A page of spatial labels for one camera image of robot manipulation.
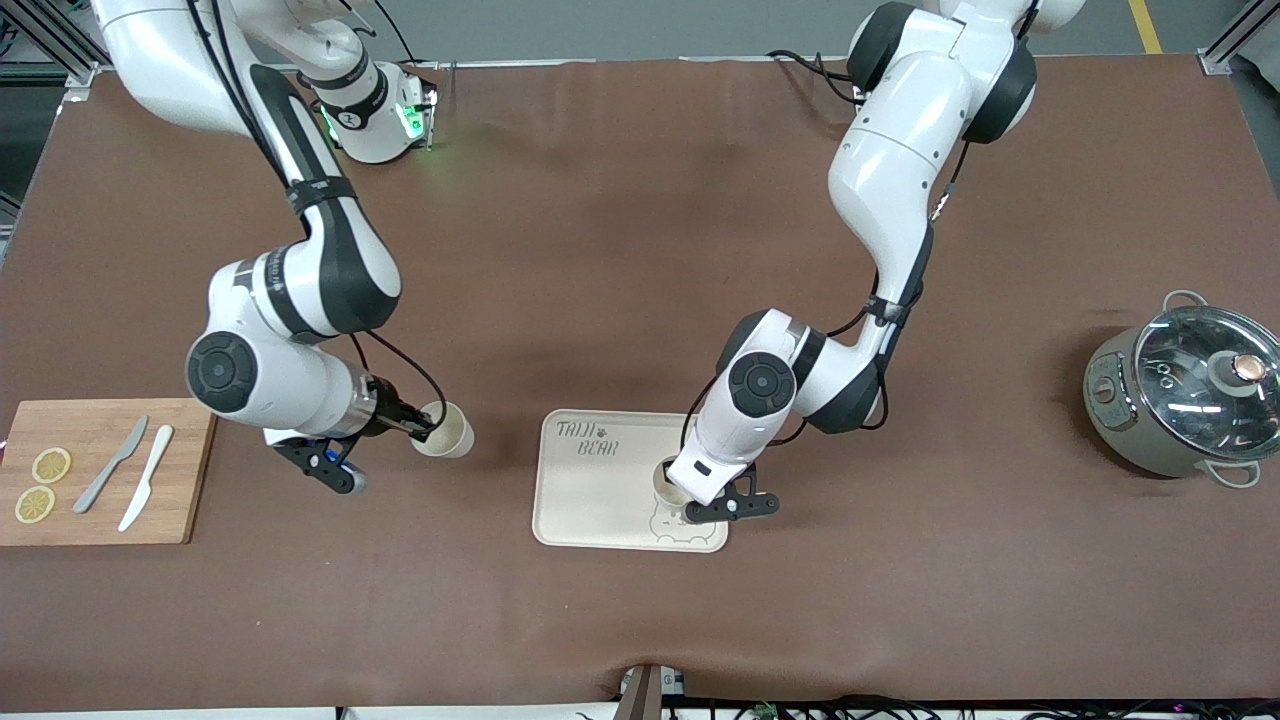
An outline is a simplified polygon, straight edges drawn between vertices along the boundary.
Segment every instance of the gray floor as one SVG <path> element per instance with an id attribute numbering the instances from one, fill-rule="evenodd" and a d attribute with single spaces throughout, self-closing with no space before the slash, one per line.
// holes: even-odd
<path id="1" fill-rule="evenodd" d="M 838 58 L 858 23 L 882 0 L 384 0 L 411 50 L 442 61 L 594 58 L 636 60 L 762 55 L 786 47 Z M 1194 53 L 1243 0 L 1146 0 L 1165 53 Z M 403 56 L 376 9 L 375 56 Z M 1032 40 L 1039 55 L 1143 53 L 1129 0 L 1088 0 L 1061 31 Z M 1280 101 L 1243 73 L 1242 106 L 1272 177 L 1280 179 Z M 60 91 L 0 87 L 0 190 L 24 195 Z"/>

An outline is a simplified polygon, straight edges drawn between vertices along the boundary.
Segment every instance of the wooden cutting board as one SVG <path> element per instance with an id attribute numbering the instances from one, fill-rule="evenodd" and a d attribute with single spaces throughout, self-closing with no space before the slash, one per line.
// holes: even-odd
<path id="1" fill-rule="evenodd" d="M 147 415 L 142 442 L 120 462 L 93 507 L 83 515 L 72 506 Z M 125 532 L 120 518 L 133 498 L 160 425 L 173 425 L 173 439 L 151 478 L 151 500 Z M 205 478 L 214 415 L 193 398 L 29 400 L 18 405 L 0 464 L 0 546 L 19 544 L 163 544 L 191 539 L 200 486 Z M 72 455 L 72 469 L 47 486 L 54 510 L 23 524 L 14 512 L 18 496 L 37 486 L 36 456 L 50 447 Z"/>

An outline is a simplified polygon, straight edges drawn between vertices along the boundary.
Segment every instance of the brown table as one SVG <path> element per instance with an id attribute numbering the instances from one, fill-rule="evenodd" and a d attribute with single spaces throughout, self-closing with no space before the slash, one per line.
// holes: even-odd
<path id="1" fill-rule="evenodd" d="M 387 336 L 472 455 L 384 436 L 340 498 L 221 423 L 189 546 L 0 552 L 0 708 L 590 701 L 641 661 L 753 698 L 1280 694 L 1280 466 L 1248 492 L 1144 478 L 1078 398 L 1170 288 L 1280 327 L 1280 206 L 1228 79 L 1042 59 L 940 222 L 888 427 L 768 452 L 783 511 L 708 556 L 539 544 L 539 424 L 682 411 L 741 315 L 861 304 L 826 192 L 849 108 L 759 63 L 465 70 L 443 97 L 435 151 L 347 167 L 406 278 Z M 247 141 L 99 78 L 0 274 L 0 420 L 184 393 L 210 274 L 297 237 Z"/>

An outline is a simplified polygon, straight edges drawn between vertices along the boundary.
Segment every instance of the knife blade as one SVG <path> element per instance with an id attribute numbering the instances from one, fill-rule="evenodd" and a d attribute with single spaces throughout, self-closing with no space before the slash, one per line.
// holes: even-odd
<path id="1" fill-rule="evenodd" d="M 97 474 L 97 478 L 90 483 L 88 488 L 86 488 L 76 501 L 76 505 L 72 507 L 73 512 L 83 515 L 88 512 L 90 507 L 93 507 L 93 503 L 97 501 L 97 496 L 102 493 L 102 488 L 106 487 L 106 480 L 111 477 L 111 473 L 115 471 L 116 465 L 124 462 L 131 455 L 133 455 L 133 451 L 137 450 L 138 445 L 142 442 L 142 434 L 146 432 L 147 416 L 143 415 L 138 418 L 138 423 L 133 425 L 133 430 L 129 432 L 129 437 L 124 438 L 124 443 L 120 445 L 120 450 L 115 451 L 115 457 L 111 457 L 106 462 L 106 468 L 102 468 L 102 471 Z"/>
<path id="2" fill-rule="evenodd" d="M 138 479 L 138 489 L 133 491 L 133 500 L 129 501 L 129 509 L 124 511 L 124 518 L 120 519 L 120 527 L 116 528 L 119 532 L 129 529 L 129 525 L 138 519 L 142 509 L 146 507 L 147 500 L 151 500 L 151 475 L 155 474 L 156 466 L 160 465 L 160 457 L 164 456 L 164 451 L 169 447 L 169 439 L 173 438 L 173 425 L 160 425 L 156 430 L 156 439 L 151 443 L 151 455 L 147 456 L 147 466 L 142 469 L 142 478 Z"/>

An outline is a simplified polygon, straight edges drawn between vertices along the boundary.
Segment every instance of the yellow tape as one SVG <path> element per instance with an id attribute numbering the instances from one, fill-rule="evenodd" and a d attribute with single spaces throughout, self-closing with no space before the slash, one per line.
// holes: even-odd
<path id="1" fill-rule="evenodd" d="M 1160 38 L 1156 37 L 1156 26 L 1151 22 L 1151 12 L 1147 10 L 1147 0 L 1129 0 L 1129 10 L 1133 12 L 1133 22 L 1138 26 L 1138 36 L 1142 37 L 1142 49 L 1148 55 L 1160 55 Z"/>

